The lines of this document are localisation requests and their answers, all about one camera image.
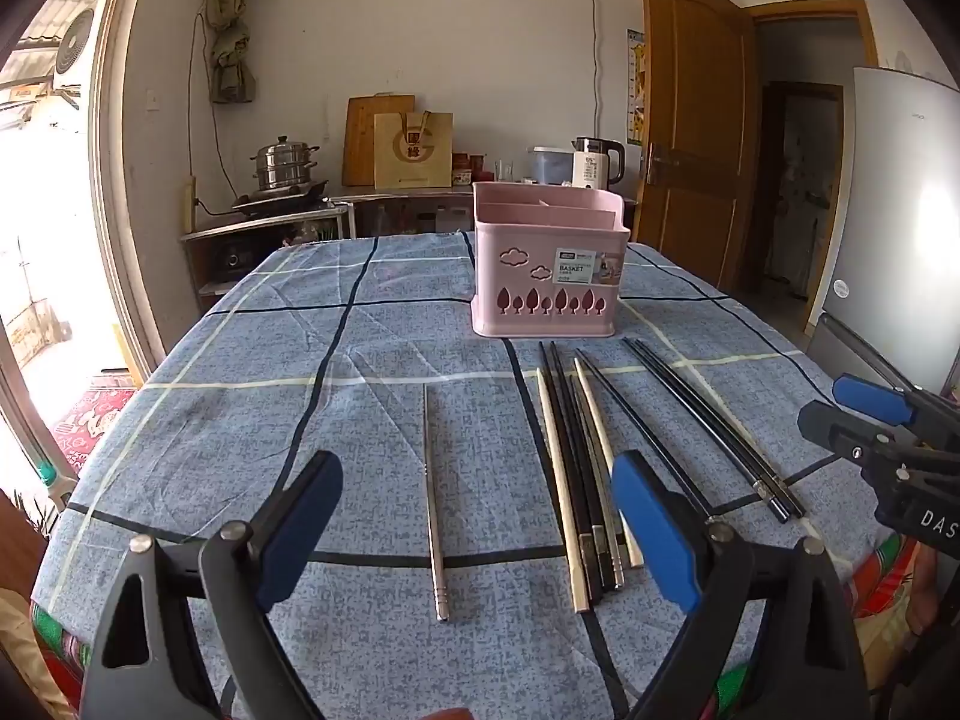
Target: stainless steel pot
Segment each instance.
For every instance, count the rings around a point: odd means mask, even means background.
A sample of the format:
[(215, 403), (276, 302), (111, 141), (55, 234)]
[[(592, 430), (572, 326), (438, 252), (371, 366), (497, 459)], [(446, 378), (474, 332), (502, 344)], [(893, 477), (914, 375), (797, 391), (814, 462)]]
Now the stainless steel pot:
[(306, 184), (310, 178), (310, 169), (317, 165), (310, 161), (310, 154), (319, 146), (307, 146), (301, 141), (288, 141), (286, 135), (280, 135), (276, 143), (263, 146), (256, 153), (256, 175), (261, 190), (280, 189), (281, 187)]

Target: refrigerator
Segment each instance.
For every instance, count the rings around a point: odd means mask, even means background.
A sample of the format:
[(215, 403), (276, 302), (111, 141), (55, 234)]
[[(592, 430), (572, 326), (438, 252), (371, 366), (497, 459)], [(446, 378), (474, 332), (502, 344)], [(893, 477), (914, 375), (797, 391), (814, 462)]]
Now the refrigerator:
[(833, 378), (942, 394), (960, 351), (960, 93), (893, 70), (853, 76), (850, 203), (808, 355)]

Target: basket label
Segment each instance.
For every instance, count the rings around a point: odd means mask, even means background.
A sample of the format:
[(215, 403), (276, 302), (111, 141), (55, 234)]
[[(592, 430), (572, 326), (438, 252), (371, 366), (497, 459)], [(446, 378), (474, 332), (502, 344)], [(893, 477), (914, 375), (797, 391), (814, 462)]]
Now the basket label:
[(622, 254), (558, 248), (553, 265), (553, 283), (612, 287), (620, 283), (622, 271)]

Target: white kettle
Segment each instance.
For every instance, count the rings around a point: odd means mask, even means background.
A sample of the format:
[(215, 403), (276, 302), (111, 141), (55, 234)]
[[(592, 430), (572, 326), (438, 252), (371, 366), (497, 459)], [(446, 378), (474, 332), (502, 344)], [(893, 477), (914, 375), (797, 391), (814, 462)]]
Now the white kettle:
[[(617, 141), (602, 138), (577, 138), (573, 141), (573, 186), (607, 189), (623, 178), (624, 149)], [(616, 151), (616, 176), (610, 175), (610, 152)]]

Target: cutting board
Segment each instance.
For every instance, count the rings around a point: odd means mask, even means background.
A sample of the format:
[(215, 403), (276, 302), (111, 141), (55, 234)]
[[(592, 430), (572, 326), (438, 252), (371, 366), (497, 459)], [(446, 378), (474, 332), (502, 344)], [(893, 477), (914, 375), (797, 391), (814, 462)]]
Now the cutting board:
[(378, 113), (413, 113), (414, 95), (350, 98), (344, 133), (345, 187), (373, 186), (373, 117)]

